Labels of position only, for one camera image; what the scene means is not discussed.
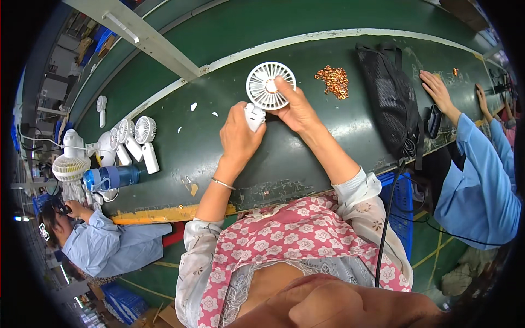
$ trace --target sleeve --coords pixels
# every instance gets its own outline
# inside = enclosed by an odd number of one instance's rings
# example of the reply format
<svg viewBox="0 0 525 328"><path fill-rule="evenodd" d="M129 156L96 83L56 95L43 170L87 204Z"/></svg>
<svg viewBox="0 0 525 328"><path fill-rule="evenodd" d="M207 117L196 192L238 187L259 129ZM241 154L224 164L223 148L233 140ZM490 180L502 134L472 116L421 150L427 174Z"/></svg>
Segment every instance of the sleeve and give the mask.
<svg viewBox="0 0 525 328"><path fill-rule="evenodd" d="M79 266L85 273L96 277L108 263L108 259L120 249L119 227L96 210L89 218L89 225L75 242Z"/></svg>
<svg viewBox="0 0 525 328"><path fill-rule="evenodd" d="M349 221L359 237L379 245L386 212L383 201L378 196L381 192L381 182L375 174L366 175L361 169L351 180L333 187L338 195L339 208L337 214L343 220ZM390 225L386 231L383 251L412 287L414 281L412 267L406 257L401 240Z"/></svg>
<svg viewBox="0 0 525 328"><path fill-rule="evenodd" d="M191 326L198 314L200 299L191 299L204 292L208 282L217 239L222 231L224 220L206 222L194 218L184 227L184 247L178 267L178 280L175 296L175 310L182 324Z"/></svg>
<svg viewBox="0 0 525 328"><path fill-rule="evenodd" d="M503 133L501 124L496 120L490 122L490 135L492 136L492 142L494 142L494 145L496 146L496 152L498 153L499 159L503 164L503 169L509 176L512 192L515 193L516 179L514 177L514 154L507 137Z"/></svg>
<svg viewBox="0 0 525 328"><path fill-rule="evenodd" d="M496 150L465 114L459 117L456 143L478 174L487 217L490 218L489 230L501 232L499 236L506 234L505 242L510 241L518 229L521 201L512 192L510 177Z"/></svg>

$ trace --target fluorescent light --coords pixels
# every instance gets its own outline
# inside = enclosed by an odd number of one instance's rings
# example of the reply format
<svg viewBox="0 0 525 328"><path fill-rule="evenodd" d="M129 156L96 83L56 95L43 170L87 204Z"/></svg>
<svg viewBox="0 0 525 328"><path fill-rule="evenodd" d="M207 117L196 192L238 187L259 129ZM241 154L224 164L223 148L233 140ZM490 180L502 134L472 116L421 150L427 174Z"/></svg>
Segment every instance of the fluorescent light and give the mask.
<svg viewBox="0 0 525 328"><path fill-rule="evenodd" d="M84 307L82 306L82 304L81 304L80 301L78 300L78 297L75 297L75 300L77 300L77 303L78 303L78 305L80 305L80 308L83 309Z"/></svg>
<svg viewBox="0 0 525 328"><path fill-rule="evenodd" d="M69 284L69 279L67 279L66 272L64 271L64 267L60 265L60 268L62 269L62 273L64 274L64 278L66 278L67 284Z"/></svg>

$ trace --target hair clip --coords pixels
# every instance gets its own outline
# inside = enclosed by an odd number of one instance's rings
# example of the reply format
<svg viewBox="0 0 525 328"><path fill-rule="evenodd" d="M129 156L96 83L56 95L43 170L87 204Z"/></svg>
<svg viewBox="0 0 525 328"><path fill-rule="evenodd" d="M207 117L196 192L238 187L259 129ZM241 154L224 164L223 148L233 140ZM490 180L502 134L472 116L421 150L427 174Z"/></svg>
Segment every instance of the hair clip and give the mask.
<svg viewBox="0 0 525 328"><path fill-rule="evenodd" d="M40 235L42 236L42 238L44 238L45 241L48 241L51 236L46 231L46 226L43 223L41 223L38 226L38 228L40 229Z"/></svg>

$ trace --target fan grille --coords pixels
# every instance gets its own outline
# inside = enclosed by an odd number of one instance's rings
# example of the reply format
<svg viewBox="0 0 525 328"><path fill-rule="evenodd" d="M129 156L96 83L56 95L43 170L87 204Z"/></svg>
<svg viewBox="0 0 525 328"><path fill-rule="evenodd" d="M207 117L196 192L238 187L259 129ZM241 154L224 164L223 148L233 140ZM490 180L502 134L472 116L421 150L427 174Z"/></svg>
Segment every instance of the fan grille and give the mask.
<svg viewBox="0 0 525 328"><path fill-rule="evenodd" d="M109 132L109 146L113 150L116 150L119 146L119 130L117 128L113 128Z"/></svg>
<svg viewBox="0 0 525 328"><path fill-rule="evenodd" d="M87 157L67 158L60 155L53 161L53 174L62 182L75 181L82 178L82 174L89 169L91 161Z"/></svg>
<svg viewBox="0 0 525 328"><path fill-rule="evenodd" d="M275 61L265 62L255 67L246 80L246 92L254 105L266 110L275 110L288 104L288 100L275 87L276 76L282 76L294 90L296 89L295 76L287 66Z"/></svg>
<svg viewBox="0 0 525 328"><path fill-rule="evenodd" d="M119 143L126 142L126 139L130 136L133 137L133 130L135 129L135 123L130 119L123 119L119 124L118 141Z"/></svg>
<svg viewBox="0 0 525 328"><path fill-rule="evenodd" d="M157 130L156 122L147 116L140 117L135 124L135 140L140 144L152 142Z"/></svg>

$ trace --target black mesh bag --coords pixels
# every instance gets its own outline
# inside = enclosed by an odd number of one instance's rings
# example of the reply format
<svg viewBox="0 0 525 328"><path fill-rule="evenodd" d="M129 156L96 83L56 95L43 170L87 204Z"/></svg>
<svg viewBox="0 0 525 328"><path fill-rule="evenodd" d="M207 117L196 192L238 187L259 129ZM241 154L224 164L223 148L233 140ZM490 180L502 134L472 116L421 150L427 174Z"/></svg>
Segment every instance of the black mesh bag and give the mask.
<svg viewBox="0 0 525 328"><path fill-rule="evenodd" d="M414 87L402 70L401 49L392 44L380 44L378 50L356 44L355 49L386 149L398 161L416 157L416 169L420 170L425 132ZM395 52L395 63L390 61L389 51Z"/></svg>

